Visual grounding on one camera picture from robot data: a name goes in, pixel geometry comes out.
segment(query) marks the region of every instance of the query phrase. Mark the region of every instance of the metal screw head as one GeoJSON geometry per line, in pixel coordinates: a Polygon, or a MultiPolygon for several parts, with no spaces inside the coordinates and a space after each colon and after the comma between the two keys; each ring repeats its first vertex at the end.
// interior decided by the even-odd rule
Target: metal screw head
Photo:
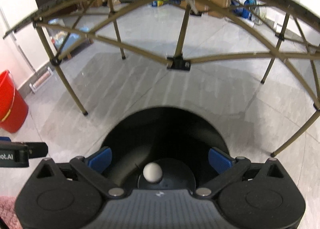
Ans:
{"type": "Polygon", "coordinates": [[[212,193],[212,191],[209,189],[209,188],[206,188],[206,187],[199,187],[197,190],[196,190],[196,194],[198,196],[208,196],[212,193]]]}
{"type": "Polygon", "coordinates": [[[110,196],[122,196],[124,194],[124,190],[120,187],[114,187],[109,189],[108,193],[110,196]]]}
{"type": "Polygon", "coordinates": [[[84,156],[76,156],[76,159],[84,161],[85,157],[84,156]]]}

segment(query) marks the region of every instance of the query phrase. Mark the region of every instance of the baseboard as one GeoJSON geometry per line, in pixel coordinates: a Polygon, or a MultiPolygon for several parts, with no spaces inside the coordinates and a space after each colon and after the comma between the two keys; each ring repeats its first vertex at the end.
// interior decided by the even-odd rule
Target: baseboard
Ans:
{"type": "Polygon", "coordinates": [[[31,88],[30,88],[30,84],[35,83],[40,76],[42,76],[47,70],[48,67],[50,67],[52,69],[52,71],[54,71],[54,67],[51,65],[50,61],[47,62],[37,73],[34,73],[23,85],[22,87],[19,88],[19,93],[21,94],[21,96],[23,98],[26,98],[26,96],[28,94],[30,94],[32,92],[31,88]]]}
{"type": "MultiPolygon", "coordinates": [[[[269,26],[273,26],[275,24],[275,22],[273,20],[270,20],[268,18],[266,18],[265,21],[266,21],[266,23],[268,23],[269,26]]],[[[289,29],[285,30],[285,36],[288,38],[297,39],[297,40],[302,41],[302,38],[299,35],[297,35],[296,33],[294,33],[293,31],[291,31],[289,29]]]]}

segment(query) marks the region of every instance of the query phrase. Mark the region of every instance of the grey floor tile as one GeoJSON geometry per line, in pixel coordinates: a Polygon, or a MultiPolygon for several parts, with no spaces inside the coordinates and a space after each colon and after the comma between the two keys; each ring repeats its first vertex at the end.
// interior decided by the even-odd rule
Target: grey floor tile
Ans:
{"type": "Polygon", "coordinates": [[[306,212],[299,229],[320,229],[320,143],[307,134],[303,167],[299,179],[300,189],[305,201],[306,212]]]}
{"type": "MultiPolygon", "coordinates": [[[[264,162],[271,152],[280,147],[299,129],[299,126],[258,98],[246,112],[245,120],[253,124],[254,129],[251,136],[254,138],[254,144],[243,145],[238,142],[234,144],[236,147],[233,149],[239,151],[242,148],[242,153],[256,162],[264,162]]],[[[301,172],[305,141],[306,136],[303,134],[285,151],[277,155],[296,184],[301,172]]]]}
{"type": "Polygon", "coordinates": [[[305,93],[301,88],[267,79],[257,97],[295,124],[302,126],[306,122],[305,93]]]}
{"type": "MultiPolygon", "coordinates": [[[[306,98],[306,117],[309,119],[316,111],[313,107],[313,101],[309,95],[305,95],[306,98]]],[[[320,142],[320,117],[310,126],[307,130],[307,133],[310,134],[314,139],[320,142]]]]}

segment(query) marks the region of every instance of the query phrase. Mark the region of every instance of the diagonal support bar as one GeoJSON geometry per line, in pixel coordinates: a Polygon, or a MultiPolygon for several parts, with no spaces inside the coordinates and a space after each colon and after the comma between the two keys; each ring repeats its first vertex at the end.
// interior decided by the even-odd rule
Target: diagonal support bar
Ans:
{"type": "MultiPolygon", "coordinates": [[[[296,17],[294,17],[294,21],[299,29],[299,32],[300,32],[300,35],[302,37],[302,40],[303,40],[303,43],[304,45],[306,46],[306,50],[308,52],[308,54],[310,54],[310,47],[309,47],[309,43],[308,41],[306,40],[306,37],[302,31],[302,28],[297,20],[296,17]]],[[[311,64],[311,68],[312,68],[312,72],[313,72],[313,77],[315,79],[315,85],[316,85],[316,91],[317,91],[317,96],[318,96],[318,99],[320,100],[320,86],[319,86],[319,79],[318,79],[318,74],[317,74],[317,69],[316,69],[316,66],[315,66],[315,63],[313,60],[310,60],[310,64],[311,64]]]]}
{"type": "MultiPolygon", "coordinates": [[[[285,58],[320,60],[320,53],[308,55],[305,53],[282,52],[281,54],[285,58]]],[[[220,60],[272,58],[272,57],[273,57],[273,55],[270,52],[252,52],[252,53],[205,55],[202,57],[188,58],[188,60],[192,64],[198,64],[198,63],[214,62],[214,61],[220,61],[220,60]]]]}
{"type": "MultiPolygon", "coordinates": [[[[290,42],[295,42],[295,43],[299,43],[299,44],[305,44],[303,41],[301,40],[297,40],[297,39],[293,39],[293,38],[288,38],[288,37],[284,37],[284,40],[290,41],[290,42]]],[[[311,48],[314,48],[316,51],[320,51],[320,46],[315,46],[311,43],[308,43],[308,46],[311,48]]]]}
{"type": "MultiPolygon", "coordinates": [[[[285,33],[285,30],[287,29],[287,25],[288,25],[288,21],[289,21],[289,17],[290,17],[290,14],[286,13],[285,14],[285,17],[284,17],[284,22],[283,22],[283,25],[282,25],[282,30],[281,30],[281,33],[280,35],[282,37],[284,37],[284,33],[285,33]]],[[[282,43],[282,40],[281,40],[281,37],[278,38],[278,42],[277,42],[277,45],[276,45],[276,49],[279,50],[280,46],[281,46],[281,43],[282,43]]],[[[264,84],[269,73],[270,73],[270,70],[271,70],[271,67],[273,65],[273,63],[275,62],[275,58],[272,58],[270,60],[270,63],[268,65],[268,68],[266,70],[266,73],[264,74],[262,80],[261,80],[261,83],[264,84]]]]}
{"type": "MultiPolygon", "coordinates": [[[[44,46],[45,51],[48,54],[48,57],[50,60],[54,59],[54,55],[53,52],[48,44],[48,41],[44,35],[44,32],[42,30],[41,26],[37,26],[36,27],[36,31],[38,32],[39,38],[44,46]]],[[[73,91],[71,85],[69,84],[66,76],[64,75],[64,73],[62,72],[61,68],[59,65],[54,66],[57,74],[59,75],[61,81],[63,82],[63,84],[65,85],[66,89],[68,90],[68,92],[70,93],[71,97],[73,98],[73,100],[76,102],[77,106],[79,107],[79,109],[81,110],[81,112],[83,113],[84,116],[88,115],[88,112],[86,111],[86,109],[83,107],[83,105],[81,104],[79,98],[76,96],[75,92],[73,91]]]]}
{"type": "Polygon", "coordinates": [[[103,37],[103,36],[100,36],[100,35],[87,33],[87,32],[76,30],[76,29],[70,29],[70,28],[67,28],[67,27],[62,27],[61,25],[48,25],[46,23],[40,23],[40,22],[37,23],[37,25],[41,26],[41,27],[46,27],[46,28],[50,27],[50,28],[52,28],[54,30],[63,30],[63,31],[66,31],[66,32],[75,33],[75,34],[80,35],[81,37],[87,37],[87,38],[95,39],[95,40],[98,40],[98,41],[102,41],[102,42],[108,43],[108,44],[113,45],[113,46],[117,46],[117,47],[129,50],[129,51],[132,51],[134,53],[140,54],[140,55],[142,55],[144,57],[147,57],[149,59],[157,61],[157,62],[159,62],[161,64],[167,65],[169,67],[172,65],[172,60],[166,59],[165,57],[161,57],[161,56],[159,56],[157,54],[153,54],[153,53],[151,53],[149,51],[146,51],[144,49],[138,48],[136,46],[132,46],[132,45],[129,45],[129,44],[124,43],[124,42],[118,42],[115,39],[106,38],[106,37],[103,37]]]}
{"type": "MultiPolygon", "coordinates": [[[[112,2],[112,0],[108,0],[108,4],[109,4],[109,8],[110,8],[110,14],[109,14],[109,16],[112,16],[112,15],[115,13],[115,9],[114,9],[114,7],[113,7],[113,2],[112,2]]],[[[115,27],[115,32],[116,32],[117,40],[118,40],[118,42],[121,42],[120,32],[119,32],[117,20],[114,20],[114,21],[113,21],[113,26],[115,27]]],[[[123,48],[120,48],[120,52],[121,52],[121,57],[122,57],[122,59],[125,59],[125,54],[124,54],[123,48]]]]}
{"type": "Polygon", "coordinates": [[[287,58],[283,56],[282,53],[279,52],[279,49],[277,47],[280,47],[281,43],[278,42],[277,47],[274,47],[266,38],[264,38],[260,33],[258,33],[256,30],[249,27],[247,24],[245,24],[243,21],[238,19],[233,13],[224,10],[223,8],[217,6],[215,3],[213,3],[210,0],[196,0],[202,4],[207,4],[210,8],[215,9],[217,12],[227,16],[229,19],[231,19],[235,24],[242,27],[244,30],[246,30],[248,33],[250,33],[252,36],[254,36],[257,40],[259,40],[266,48],[268,48],[271,52],[271,54],[276,58],[279,58],[283,64],[291,71],[291,73],[296,77],[296,79],[300,82],[300,84],[304,87],[306,92],[309,94],[309,96],[312,98],[312,100],[315,103],[315,107],[317,109],[320,109],[320,101],[318,100],[317,96],[312,91],[311,87],[308,85],[308,83],[305,81],[305,79],[301,76],[301,74],[296,70],[296,68],[290,63],[287,58]]]}
{"type": "MultiPolygon", "coordinates": [[[[145,4],[148,4],[152,1],[154,1],[154,0],[138,0],[134,3],[129,4],[126,7],[123,7],[122,9],[117,11],[115,14],[108,17],[108,19],[98,23],[95,27],[93,27],[91,30],[89,30],[89,33],[95,34],[97,31],[101,30],[102,28],[104,28],[105,26],[107,26],[108,24],[113,22],[114,20],[116,20],[116,19],[128,14],[129,12],[131,12],[141,6],[144,6],[145,4]]],[[[79,46],[84,40],[85,40],[85,37],[79,38],[78,41],[76,41],[74,43],[72,48],[79,46]]],[[[61,59],[65,58],[67,56],[67,54],[69,54],[69,51],[70,51],[70,49],[61,53],[61,55],[59,55],[59,59],[61,60],[61,59]]]]}
{"type": "MultiPolygon", "coordinates": [[[[69,17],[78,17],[78,16],[108,16],[108,12],[71,12],[69,14],[59,15],[59,18],[69,18],[69,17]]],[[[56,19],[57,17],[46,17],[43,18],[43,22],[48,22],[50,20],[56,19]]]]}
{"type": "Polygon", "coordinates": [[[179,39],[178,39],[176,51],[174,53],[174,57],[182,56],[182,48],[183,48],[184,39],[186,38],[187,26],[188,26],[188,21],[189,21],[189,17],[190,17],[190,11],[191,11],[191,6],[189,3],[187,3],[186,10],[184,12],[184,16],[183,16],[183,20],[182,20],[182,25],[181,25],[181,30],[180,30],[180,34],[179,34],[179,39]]]}
{"type": "MultiPolygon", "coordinates": [[[[82,19],[83,15],[87,12],[87,10],[90,8],[90,6],[92,5],[92,3],[94,3],[94,1],[95,1],[95,0],[91,0],[90,3],[84,8],[83,14],[80,15],[80,16],[77,18],[77,20],[75,21],[75,23],[73,23],[73,25],[72,25],[72,27],[71,27],[72,29],[77,27],[77,25],[78,25],[78,23],[80,22],[80,20],[82,19]]],[[[64,38],[61,46],[59,47],[59,49],[58,49],[58,51],[57,51],[56,56],[59,56],[59,55],[60,55],[62,49],[64,48],[65,44],[66,44],[67,41],[68,41],[68,38],[70,37],[70,34],[71,34],[71,33],[68,32],[68,34],[67,34],[66,37],[64,38]]]]}
{"type": "Polygon", "coordinates": [[[276,151],[271,153],[271,157],[275,157],[280,152],[285,150],[288,146],[290,146],[296,139],[298,139],[320,116],[320,110],[317,110],[309,120],[289,139],[287,140],[281,147],[279,147],[276,151]]]}

